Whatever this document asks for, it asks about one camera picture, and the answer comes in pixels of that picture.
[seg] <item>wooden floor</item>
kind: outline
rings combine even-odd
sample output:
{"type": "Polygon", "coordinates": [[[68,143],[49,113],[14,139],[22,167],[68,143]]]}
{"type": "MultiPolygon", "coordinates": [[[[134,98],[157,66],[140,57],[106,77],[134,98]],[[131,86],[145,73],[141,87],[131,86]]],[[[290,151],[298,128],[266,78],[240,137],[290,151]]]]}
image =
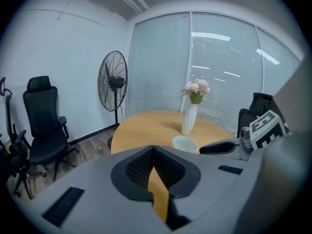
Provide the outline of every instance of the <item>wooden floor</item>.
{"type": "MultiPolygon", "coordinates": [[[[96,159],[99,157],[103,157],[103,156],[108,156],[111,154],[111,150],[108,148],[107,146],[107,140],[113,136],[115,129],[110,129],[107,130],[104,133],[101,133],[99,135],[96,135],[94,137],[91,137],[89,139],[86,139],[76,145],[74,145],[75,147],[77,147],[81,152],[82,152],[82,156],[83,156],[83,162],[86,162],[88,160],[91,159],[96,159]]],[[[76,153],[71,152],[67,158],[65,158],[66,160],[68,160],[70,163],[78,166],[81,164],[81,153],[76,153]]],[[[34,167],[31,166],[31,168],[29,169],[29,173],[35,173],[35,172],[44,172],[47,173],[47,177],[43,178],[41,176],[35,176],[35,177],[30,177],[27,179],[27,184],[28,184],[28,189],[29,192],[32,196],[36,196],[38,193],[40,193],[42,190],[44,190],[44,188],[48,187],[50,184],[52,184],[52,180],[53,180],[53,174],[54,174],[54,164],[50,164],[47,165],[47,171],[44,170],[44,168],[40,165],[34,167]]],[[[61,178],[62,176],[64,176],[66,173],[68,173],[69,171],[71,171],[71,167],[64,165],[64,164],[60,164],[58,167],[58,175],[57,175],[57,179],[61,178]]],[[[13,178],[12,176],[8,179],[6,185],[7,188],[9,190],[10,193],[12,193],[14,191],[15,188],[15,183],[17,181],[17,177],[13,178]]],[[[29,202],[30,199],[27,196],[27,193],[25,191],[24,188],[24,184],[21,183],[21,185],[19,186],[18,192],[21,194],[21,200],[24,202],[29,202]]]]}

